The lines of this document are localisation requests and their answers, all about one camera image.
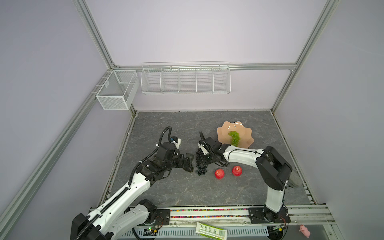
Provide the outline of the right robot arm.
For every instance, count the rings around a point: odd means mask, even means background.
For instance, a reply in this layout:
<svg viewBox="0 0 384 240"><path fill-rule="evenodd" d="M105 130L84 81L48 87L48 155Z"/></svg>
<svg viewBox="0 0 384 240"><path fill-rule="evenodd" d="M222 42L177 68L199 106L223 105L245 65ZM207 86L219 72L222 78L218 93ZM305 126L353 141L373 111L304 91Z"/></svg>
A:
<svg viewBox="0 0 384 240"><path fill-rule="evenodd" d="M275 148L268 146L258 150L244 149L204 137L201 137L198 146L197 165L200 167L213 163L220 166L237 163L259 170L267 185L267 198L263 207L249 209L251 223L291 222L284 196L293 168Z"/></svg>

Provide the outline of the pink wavy fruit bowl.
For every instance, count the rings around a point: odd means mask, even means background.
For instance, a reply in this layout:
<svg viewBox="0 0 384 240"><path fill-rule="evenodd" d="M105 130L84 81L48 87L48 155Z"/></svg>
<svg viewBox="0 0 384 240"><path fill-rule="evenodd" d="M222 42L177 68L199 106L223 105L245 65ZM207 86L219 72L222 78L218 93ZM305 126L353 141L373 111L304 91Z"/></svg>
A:
<svg viewBox="0 0 384 240"><path fill-rule="evenodd" d="M254 142L252 129L245 127L241 122L230 123L225 121L217 128L218 141L235 147L248 149Z"/></svg>

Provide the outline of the pink pig toy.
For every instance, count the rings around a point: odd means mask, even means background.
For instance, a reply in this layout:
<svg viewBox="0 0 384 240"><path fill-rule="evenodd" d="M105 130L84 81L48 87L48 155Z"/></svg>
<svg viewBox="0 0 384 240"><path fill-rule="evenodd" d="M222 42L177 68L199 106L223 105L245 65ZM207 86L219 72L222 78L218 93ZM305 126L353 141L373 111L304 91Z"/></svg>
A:
<svg viewBox="0 0 384 240"><path fill-rule="evenodd" d="M311 232L304 225L300 225L299 232L301 232L306 238L309 238L311 235Z"/></svg>

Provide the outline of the green white packet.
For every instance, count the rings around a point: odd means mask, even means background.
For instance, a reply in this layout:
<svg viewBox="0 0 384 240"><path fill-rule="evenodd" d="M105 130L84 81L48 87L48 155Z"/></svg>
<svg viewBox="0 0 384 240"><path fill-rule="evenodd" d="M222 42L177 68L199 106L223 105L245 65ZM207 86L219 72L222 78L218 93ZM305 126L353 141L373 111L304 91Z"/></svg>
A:
<svg viewBox="0 0 384 240"><path fill-rule="evenodd" d="M213 240L226 240L228 231L206 224L197 223L196 234Z"/></svg>

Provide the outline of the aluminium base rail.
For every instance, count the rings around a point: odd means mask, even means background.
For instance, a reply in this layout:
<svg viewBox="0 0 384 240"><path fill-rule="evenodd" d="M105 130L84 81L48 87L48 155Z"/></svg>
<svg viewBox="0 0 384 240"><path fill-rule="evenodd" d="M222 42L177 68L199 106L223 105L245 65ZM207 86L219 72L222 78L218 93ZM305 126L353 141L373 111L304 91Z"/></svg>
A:
<svg viewBox="0 0 384 240"><path fill-rule="evenodd" d="M136 207L124 210L117 215L123 223L134 222L140 225L159 225L162 227L194 227L204 223L217 227L234 226L279 226L327 225L336 221L326 205L288 205L281 213L266 216L262 206L216 206L216 207Z"/></svg>

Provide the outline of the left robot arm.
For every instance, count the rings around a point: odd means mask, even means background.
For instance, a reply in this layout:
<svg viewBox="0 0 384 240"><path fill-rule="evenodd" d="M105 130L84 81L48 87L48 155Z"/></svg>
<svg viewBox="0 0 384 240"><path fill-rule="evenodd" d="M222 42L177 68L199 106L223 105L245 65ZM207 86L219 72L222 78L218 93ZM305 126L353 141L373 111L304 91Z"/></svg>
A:
<svg viewBox="0 0 384 240"><path fill-rule="evenodd" d="M152 224L157 207L149 200L130 205L172 169L194 171L192 154L181 154L181 139L171 135L166 127L154 151L139 161L130 174L128 182L110 199L87 215L78 214L72 221L71 240L117 240L129 230L141 224Z"/></svg>

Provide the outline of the small white mesh basket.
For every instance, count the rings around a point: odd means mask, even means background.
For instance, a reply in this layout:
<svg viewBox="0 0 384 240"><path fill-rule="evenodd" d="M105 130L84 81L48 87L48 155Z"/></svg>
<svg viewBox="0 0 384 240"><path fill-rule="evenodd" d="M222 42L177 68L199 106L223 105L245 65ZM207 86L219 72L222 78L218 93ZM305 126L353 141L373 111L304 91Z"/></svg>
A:
<svg viewBox="0 0 384 240"><path fill-rule="evenodd" d="M96 97L104 110L129 111L139 85L136 71L112 70Z"/></svg>

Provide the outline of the red apple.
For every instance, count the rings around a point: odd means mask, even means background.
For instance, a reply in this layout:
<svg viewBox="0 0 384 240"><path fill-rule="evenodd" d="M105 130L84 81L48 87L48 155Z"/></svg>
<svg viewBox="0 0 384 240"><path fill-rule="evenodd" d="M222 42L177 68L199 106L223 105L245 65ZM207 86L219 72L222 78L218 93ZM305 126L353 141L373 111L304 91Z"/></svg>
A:
<svg viewBox="0 0 384 240"><path fill-rule="evenodd" d="M241 176L243 173L243 169L240 166L234 166L232 168L232 174L236 177Z"/></svg>
<svg viewBox="0 0 384 240"><path fill-rule="evenodd" d="M223 179L225 176L225 171L223 169L217 169L215 171L215 177L218 179L218 180L221 180Z"/></svg>

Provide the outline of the green grape bunch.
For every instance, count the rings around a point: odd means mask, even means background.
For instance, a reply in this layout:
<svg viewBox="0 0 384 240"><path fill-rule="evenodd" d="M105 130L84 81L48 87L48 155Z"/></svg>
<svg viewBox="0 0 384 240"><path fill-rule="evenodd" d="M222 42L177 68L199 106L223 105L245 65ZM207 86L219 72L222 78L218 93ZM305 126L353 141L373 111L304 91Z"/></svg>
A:
<svg viewBox="0 0 384 240"><path fill-rule="evenodd" d="M238 147L241 140L240 134L236 131L230 131L228 135L231 137L231 145Z"/></svg>

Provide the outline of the black grape bunch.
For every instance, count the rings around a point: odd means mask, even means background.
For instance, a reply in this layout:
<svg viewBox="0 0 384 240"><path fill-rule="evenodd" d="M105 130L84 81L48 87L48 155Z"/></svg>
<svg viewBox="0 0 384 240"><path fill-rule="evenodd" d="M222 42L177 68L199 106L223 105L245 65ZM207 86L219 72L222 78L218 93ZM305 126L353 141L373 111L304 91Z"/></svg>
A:
<svg viewBox="0 0 384 240"><path fill-rule="evenodd" d="M207 173L207 166L209 165L210 154L205 154L201 149L196 152L197 170L196 173L201 176Z"/></svg>

